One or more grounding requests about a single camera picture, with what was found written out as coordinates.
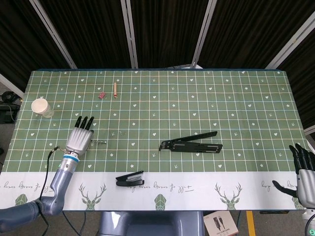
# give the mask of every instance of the paper cup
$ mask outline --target paper cup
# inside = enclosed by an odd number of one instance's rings
[[[54,110],[44,98],[38,98],[32,102],[31,109],[33,112],[43,115],[45,118],[50,118],[54,115]]]

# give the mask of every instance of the robotic hand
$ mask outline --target robotic hand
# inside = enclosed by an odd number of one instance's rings
[[[0,233],[11,231],[16,227],[30,223],[35,220],[39,214],[57,215],[63,210],[64,196],[73,172],[79,162],[78,157],[86,152],[93,135],[93,131],[89,131],[89,128],[94,117],[90,118],[87,125],[88,117],[85,117],[82,123],[81,118],[81,116],[78,118],[67,140],[67,153],[63,156],[61,165],[51,182],[50,187],[55,193],[54,196],[40,196],[39,199],[23,205],[0,209]]]
[[[298,198],[307,210],[303,214],[306,223],[305,235],[315,235],[315,155],[306,151],[300,145],[289,146],[293,153],[295,172],[297,174],[297,190],[282,187],[277,181],[272,181],[274,186],[283,193]]]

